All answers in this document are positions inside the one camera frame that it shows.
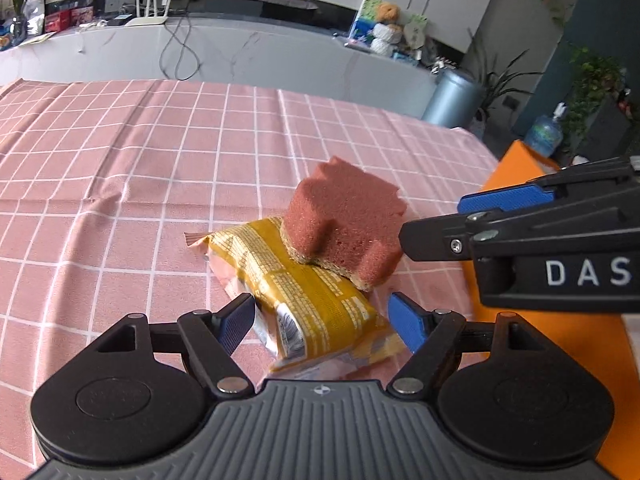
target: yellow snack package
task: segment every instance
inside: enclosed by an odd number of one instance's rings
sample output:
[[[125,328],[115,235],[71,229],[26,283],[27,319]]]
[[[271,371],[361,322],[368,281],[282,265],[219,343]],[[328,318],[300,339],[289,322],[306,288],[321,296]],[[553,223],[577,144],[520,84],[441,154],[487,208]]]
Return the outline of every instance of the yellow snack package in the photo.
[[[209,234],[187,234],[230,297],[250,292],[254,331],[276,357],[270,376],[331,380],[395,355],[403,344],[346,278],[293,261],[281,218]]]

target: pink tablecloth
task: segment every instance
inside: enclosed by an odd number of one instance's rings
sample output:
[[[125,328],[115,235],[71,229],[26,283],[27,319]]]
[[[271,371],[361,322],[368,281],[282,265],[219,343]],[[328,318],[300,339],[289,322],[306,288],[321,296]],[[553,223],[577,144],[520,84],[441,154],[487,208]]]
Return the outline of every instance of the pink tablecloth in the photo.
[[[32,393],[129,312],[174,321],[228,299],[183,232],[286,208],[338,155],[398,184],[409,217],[455,211],[496,161],[470,133],[291,92],[173,81],[18,81],[0,94],[0,478],[42,460]],[[460,267],[401,262],[376,291],[468,314]],[[234,358],[252,380],[253,333]],[[176,364],[176,359],[163,357]],[[401,359],[364,374],[388,378]]]

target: black circular cap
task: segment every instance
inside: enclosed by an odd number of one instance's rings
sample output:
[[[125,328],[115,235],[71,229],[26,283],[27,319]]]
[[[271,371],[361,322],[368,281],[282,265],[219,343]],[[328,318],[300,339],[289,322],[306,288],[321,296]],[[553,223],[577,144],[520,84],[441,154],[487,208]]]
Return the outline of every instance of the black circular cap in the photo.
[[[108,354],[102,366],[69,363],[34,394],[31,419],[48,458],[89,466],[124,466],[158,456],[202,421],[202,387],[153,360]]]
[[[518,354],[449,377],[437,399],[443,423],[462,444],[500,462],[594,458],[613,421],[609,392],[575,362]]]
[[[82,388],[76,396],[76,404],[89,416],[115,420],[139,412],[150,399],[151,391],[145,383],[110,377]]]

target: screw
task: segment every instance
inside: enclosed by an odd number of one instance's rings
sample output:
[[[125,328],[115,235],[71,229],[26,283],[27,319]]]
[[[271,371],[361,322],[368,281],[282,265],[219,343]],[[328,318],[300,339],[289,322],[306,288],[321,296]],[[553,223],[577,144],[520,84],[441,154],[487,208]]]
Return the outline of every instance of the screw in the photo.
[[[460,254],[462,252],[462,242],[458,239],[454,239],[451,241],[451,250],[456,254]]]
[[[411,395],[420,392],[424,388],[424,384],[420,379],[414,377],[402,377],[394,381],[392,388],[399,394]]]
[[[472,222],[475,222],[476,220],[482,218],[486,214],[487,214],[487,211],[481,211],[479,213],[473,213],[473,214],[469,215],[468,217],[466,217],[466,219],[467,220],[471,220]]]
[[[225,377],[216,386],[224,394],[239,394],[249,387],[249,383],[242,377]]]
[[[498,231],[496,229],[489,229],[488,231],[482,231],[477,235],[474,235],[474,240],[476,242],[484,242],[486,240],[491,240],[492,238],[497,237]]]

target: metallic blue trash can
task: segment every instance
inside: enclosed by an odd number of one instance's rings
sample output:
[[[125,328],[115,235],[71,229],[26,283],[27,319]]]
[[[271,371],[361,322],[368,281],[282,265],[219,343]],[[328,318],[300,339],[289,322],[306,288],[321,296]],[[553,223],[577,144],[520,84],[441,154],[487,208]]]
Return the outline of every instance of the metallic blue trash can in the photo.
[[[484,98],[484,87],[460,70],[446,68],[438,74],[438,87],[422,120],[447,128],[466,128]]]

